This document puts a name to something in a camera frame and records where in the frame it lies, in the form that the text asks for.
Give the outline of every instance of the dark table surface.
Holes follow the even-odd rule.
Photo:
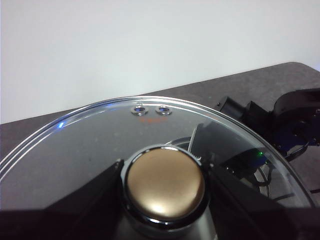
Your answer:
[[[320,72],[302,63],[288,62],[145,95],[184,99],[210,108],[213,108],[222,97],[229,96],[243,106],[249,101],[254,101],[269,111],[273,109],[275,101],[281,95],[308,88],[320,88]],[[3,159],[37,129],[71,110],[1,124],[0,158]],[[302,156],[290,164],[307,188],[310,190],[320,188],[320,147],[309,147]],[[313,196],[320,201],[320,193]]]

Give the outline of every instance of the white wall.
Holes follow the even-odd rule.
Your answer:
[[[289,61],[320,0],[2,0],[1,123]]]

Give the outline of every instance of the metal rim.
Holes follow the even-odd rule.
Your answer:
[[[25,140],[23,140],[18,146],[16,146],[6,157],[4,157],[4,159],[2,161],[0,161],[0,183],[4,178],[4,170],[6,168],[6,166],[11,162],[10,159],[12,160],[12,158],[19,153],[19,151],[23,150],[24,147],[30,142],[32,141],[34,138],[36,138],[37,136],[39,136],[41,133],[43,133],[45,130],[47,130],[48,128],[56,125],[57,123],[71,117],[74,116],[78,113],[84,112],[86,110],[98,107],[100,105],[105,105],[105,104],[110,104],[110,103],[117,103],[117,102],[123,102],[123,101],[129,101],[129,100],[143,100],[143,99],[154,99],[154,100],[169,100],[169,101],[174,101],[174,102],[178,102],[178,103],[182,103],[182,104],[187,104],[187,105],[191,105],[192,107],[196,107],[202,110],[205,110],[207,112],[210,112],[212,114],[218,115],[226,120],[228,120],[229,122],[232,122],[233,124],[237,125],[238,127],[242,128],[243,130],[245,130],[246,132],[248,132],[249,134],[251,134],[253,137],[255,137],[258,141],[260,141],[262,144],[264,144],[266,146],[266,148],[277,157],[277,159],[279,159],[281,161],[281,163],[286,167],[286,169],[290,172],[290,174],[294,177],[295,181],[297,182],[297,184],[300,186],[300,188],[302,189],[303,193],[306,195],[310,205],[312,207],[316,207],[316,201],[313,200],[311,193],[307,190],[307,188],[305,187],[305,184],[303,183],[303,181],[300,179],[300,177],[298,176],[298,174],[296,173],[296,171],[286,162],[286,160],[284,159],[284,157],[271,145],[269,144],[264,138],[262,138],[260,135],[258,135],[256,132],[254,132],[253,130],[251,130],[249,127],[245,126],[244,124],[242,124],[241,122],[229,117],[228,115],[221,113],[217,110],[214,110],[212,108],[209,108],[207,106],[198,104],[198,103],[194,103],[191,101],[187,101],[187,100],[182,100],[182,99],[178,99],[178,98],[173,98],[173,97],[162,97],[162,96],[127,96],[127,97],[119,97],[119,98],[112,98],[110,100],[103,100],[103,101],[99,101],[96,103],[92,103],[83,107],[80,107],[77,110],[71,111],[69,113],[67,113],[66,115],[63,115],[53,121],[51,121],[50,123],[44,125],[43,127],[41,127],[40,129],[38,129],[37,131],[35,131],[34,133],[32,133],[30,136],[28,136]]]

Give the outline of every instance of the transparent dome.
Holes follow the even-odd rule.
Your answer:
[[[44,209],[117,159],[158,144],[184,148],[200,160],[209,151],[212,163],[281,205],[312,205],[281,155],[244,125],[192,102],[138,96],[80,108],[22,142],[1,162],[1,209]]]

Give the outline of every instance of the gold button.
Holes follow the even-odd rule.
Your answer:
[[[190,214],[205,191],[202,172],[186,153],[158,148],[141,155],[127,176],[129,197],[146,216],[175,220]]]

